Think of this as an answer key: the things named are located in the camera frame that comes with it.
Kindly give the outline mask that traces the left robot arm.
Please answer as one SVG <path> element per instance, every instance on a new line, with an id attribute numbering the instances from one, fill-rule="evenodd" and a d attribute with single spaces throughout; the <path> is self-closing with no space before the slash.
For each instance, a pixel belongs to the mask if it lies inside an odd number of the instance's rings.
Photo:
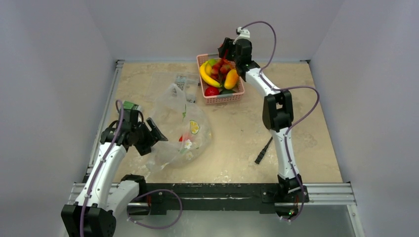
<path id="1" fill-rule="evenodd" d="M 113 179 L 130 147 L 144 156 L 151 153 L 157 142 L 167 138 L 139 110 L 122 109 L 121 112 L 119 119 L 101 133 L 93 169 L 80 194 L 73 204 L 62 208 L 61 218 L 71 237 L 113 236 L 117 217 L 128 202 L 141 202 L 147 197 L 143 176 L 126 175 L 111 193 Z"/>

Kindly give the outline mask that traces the small yellow fake banana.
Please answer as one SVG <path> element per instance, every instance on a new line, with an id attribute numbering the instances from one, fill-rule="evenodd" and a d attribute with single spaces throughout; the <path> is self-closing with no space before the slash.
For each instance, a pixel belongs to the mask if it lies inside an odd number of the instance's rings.
<path id="1" fill-rule="evenodd" d="M 205 83 L 207 83 L 209 86 L 213 86 L 213 87 L 216 87 L 216 88 L 221 88 L 222 84 L 220 82 L 219 76 L 218 75 L 212 75 L 211 73 L 208 75 L 207 72 L 206 72 L 207 66 L 208 66 L 208 63 L 205 62 L 199 68 L 201 79 Z"/>

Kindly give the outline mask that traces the orange fake fruit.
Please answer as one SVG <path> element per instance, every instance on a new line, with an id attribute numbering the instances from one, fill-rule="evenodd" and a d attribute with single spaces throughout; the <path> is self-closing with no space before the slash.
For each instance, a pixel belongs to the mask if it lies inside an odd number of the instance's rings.
<path id="1" fill-rule="evenodd" d="M 239 80 L 239 75 L 237 71 L 235 69 L 231 69 L 226 75 L 226 78 L 224 81 L 224 88 L 229 89 L 229 90 L 233 89 L 238 83 L 238 80 Z"/>

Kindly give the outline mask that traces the red fake grape bunch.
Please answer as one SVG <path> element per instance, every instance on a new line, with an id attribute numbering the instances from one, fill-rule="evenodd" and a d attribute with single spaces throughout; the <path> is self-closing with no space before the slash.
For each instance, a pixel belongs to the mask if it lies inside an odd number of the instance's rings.
<path id="1" fill-rule="evenodd" d="M 224 82 L 227 74 L 233 69 L 233 66 L 224 59 L 215 59 L 211 66 L 210 76 L 218 82 Z"/>

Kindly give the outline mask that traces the clear plastic bag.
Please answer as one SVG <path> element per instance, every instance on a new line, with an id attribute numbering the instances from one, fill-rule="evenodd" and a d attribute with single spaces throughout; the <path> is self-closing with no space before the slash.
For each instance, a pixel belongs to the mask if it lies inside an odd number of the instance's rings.
<path id="1" fill-rule="evenodd" d="M 171 84 L 153 103 L 150 118 L 168 141 L 159 141 L 152 147 L 146 163 L 151 172 L 166 166 L 182 167 L 196 160 L 212 142 L 211 125 L 207 115 L 195 103 L 186 101 L 186 95 Z M 193 141 L 179 142 L 184 133 L 192 134 Z"/>

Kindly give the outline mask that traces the red fake apple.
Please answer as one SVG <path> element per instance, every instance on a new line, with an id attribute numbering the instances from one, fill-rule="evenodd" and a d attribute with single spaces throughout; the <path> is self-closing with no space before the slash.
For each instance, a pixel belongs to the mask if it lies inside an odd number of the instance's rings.
<path id="1" fill-rule="evenodd" d="M 210 97 L 210 96 L 217 96 L 220 94 L 219 88 L 217 87 L 213 87 L 213 86 L 209 86 L 205 91 L 204 91 L 204 95 L 206 97 Z"/>

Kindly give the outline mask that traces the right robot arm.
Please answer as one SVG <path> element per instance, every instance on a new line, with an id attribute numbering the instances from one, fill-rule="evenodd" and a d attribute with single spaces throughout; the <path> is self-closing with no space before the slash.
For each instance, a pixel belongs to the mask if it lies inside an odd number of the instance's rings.
<path id="1" fill-rule="evenodd" d="M 275 86 L 252 59 L 252 43 L 248 39 L 225 38 L 218 48 L 222 59 L 233 61 L 237 73 L 263 97 L 262 121 L 275 144 L 278 160 L 277 195 L 289 201 L 304 195 L 302 178 L 297 168 L 292 143 L 291 126 L 294 120 L 292 95 Z"/>

